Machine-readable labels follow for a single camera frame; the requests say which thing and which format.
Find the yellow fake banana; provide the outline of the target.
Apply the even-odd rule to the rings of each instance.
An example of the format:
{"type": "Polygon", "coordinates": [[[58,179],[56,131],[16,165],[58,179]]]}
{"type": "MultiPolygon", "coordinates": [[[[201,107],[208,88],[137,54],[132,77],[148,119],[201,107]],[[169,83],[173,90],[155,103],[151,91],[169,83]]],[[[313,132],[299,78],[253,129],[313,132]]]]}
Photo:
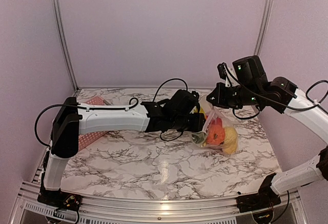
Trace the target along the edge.
{"type": "Polygon", "coordinates": [[[206,115],[204,109],[201,106],[195,107],[193,109],[192,113],[200,113],[200,114],[203,114],[205,118],[207,118],[207,115],[206,115]]]}

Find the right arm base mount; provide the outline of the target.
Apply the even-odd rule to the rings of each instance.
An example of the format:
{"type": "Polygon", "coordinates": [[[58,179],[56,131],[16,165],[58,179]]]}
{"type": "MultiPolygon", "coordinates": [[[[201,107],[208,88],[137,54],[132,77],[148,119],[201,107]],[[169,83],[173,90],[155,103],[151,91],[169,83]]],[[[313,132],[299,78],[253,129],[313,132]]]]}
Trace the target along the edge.
{"type": "Polygon", "coordinates": [[[276,173],[268,175],[262,182],[257,193],[240,195],[236,198],[240,213],[270,208],[281,204],[281,199],[272,189],[272,179],[276,173]]]}

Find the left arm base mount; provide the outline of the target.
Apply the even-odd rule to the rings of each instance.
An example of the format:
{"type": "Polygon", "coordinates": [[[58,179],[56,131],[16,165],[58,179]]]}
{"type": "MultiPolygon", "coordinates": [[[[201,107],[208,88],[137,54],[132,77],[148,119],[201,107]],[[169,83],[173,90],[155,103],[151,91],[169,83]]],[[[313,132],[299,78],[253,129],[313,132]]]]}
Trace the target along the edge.
{"type": "Polygon", "coordinates": [[[78,211],[80,208],[82,196],[78,194],[63,192],[61,190],[50,191],[40,189],[37,201],[57,209],[66,209],[71,211],[78,211]]]}

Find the orange green fake mango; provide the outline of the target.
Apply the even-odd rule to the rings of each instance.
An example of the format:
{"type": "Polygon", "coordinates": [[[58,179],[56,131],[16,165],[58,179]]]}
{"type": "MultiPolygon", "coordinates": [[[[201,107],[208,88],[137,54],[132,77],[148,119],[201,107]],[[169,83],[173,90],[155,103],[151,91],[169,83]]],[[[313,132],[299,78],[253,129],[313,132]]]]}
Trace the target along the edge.
{"type": "Polygon", "coordinates": [[[203,144],[206,142],[207,134],[206,132],[196,132],[191,134],[191,140],[194,144],[202,147],[203,144]]]}

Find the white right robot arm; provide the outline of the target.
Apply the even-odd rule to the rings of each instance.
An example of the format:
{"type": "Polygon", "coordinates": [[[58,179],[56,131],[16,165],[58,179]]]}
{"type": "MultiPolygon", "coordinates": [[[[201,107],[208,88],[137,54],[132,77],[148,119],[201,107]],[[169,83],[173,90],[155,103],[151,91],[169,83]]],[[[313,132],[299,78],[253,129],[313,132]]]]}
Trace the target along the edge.
{"type": "MultiPolygon", "coordinates": [[[[318,139],[327,142],[327,113],[319,103],[314,103],[307,93],[284,77],[267,81],[266,77],[235,79],[235,85],[217,83],[216,88],[207,96],[213,106],[224,109],[241,109],[256,106],[260,111],[271,107],[292,119],[280,136],[283,140],[291,138],[296,132],[300,138],[305,131],[311,131],[318,139]]],[[[290,189],[302,187],[315,181],[327,179],[327,148],[324,148],[309,161],[288,171],[265,178],[263,188],[254,196],[254,203],[264,208],[274,199],[290,189]]]]}

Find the red fake dragon fruit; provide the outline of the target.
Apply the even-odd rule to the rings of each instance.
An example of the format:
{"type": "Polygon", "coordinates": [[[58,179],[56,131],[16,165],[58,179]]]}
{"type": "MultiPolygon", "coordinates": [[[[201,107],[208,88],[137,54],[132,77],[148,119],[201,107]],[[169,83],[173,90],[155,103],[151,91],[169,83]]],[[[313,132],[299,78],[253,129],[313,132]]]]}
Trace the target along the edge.
{"type": "Polygon", "coordinates": [[[209,122],[209,127],[210,126],[220,126],[220,127],[223,127],[223,125],[222,125],[222,119],[220,117],[212,118],[211,121],[209,122]]]}

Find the clear zip top bag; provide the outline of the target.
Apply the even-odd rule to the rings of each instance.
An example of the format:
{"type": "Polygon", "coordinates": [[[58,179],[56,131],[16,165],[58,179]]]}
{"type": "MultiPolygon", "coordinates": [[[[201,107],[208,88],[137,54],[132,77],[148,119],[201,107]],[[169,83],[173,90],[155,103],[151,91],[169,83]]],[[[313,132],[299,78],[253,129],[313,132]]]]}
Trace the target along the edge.
{"type": "Polygon", "coordinates": [[[233,155],[238,149],[238,133],[233,123],[221,110],[202,95],[200,113],[205,117],[202,130],[189,134],[191,142],[201,148],[211,148],[223,155],[233,155]]]}

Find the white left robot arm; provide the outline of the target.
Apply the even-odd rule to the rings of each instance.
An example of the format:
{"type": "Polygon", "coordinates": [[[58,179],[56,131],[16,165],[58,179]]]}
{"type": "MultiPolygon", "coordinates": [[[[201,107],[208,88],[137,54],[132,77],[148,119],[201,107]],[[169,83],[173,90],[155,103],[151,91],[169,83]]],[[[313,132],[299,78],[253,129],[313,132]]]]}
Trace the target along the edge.
{"type": "Polygon", "coordinates": [[[78,104],[70,97],[53,121],[49,159],[42,180],[44,197],[61,206],[65,195],[60,191],[68,160],[79,149],[79,136],[102,131],[133,130],[139,132],[199,132],[205,123],[197,99],[166,99],[164,104],[143,101],[126,106],[93,106],[78,104]]]}

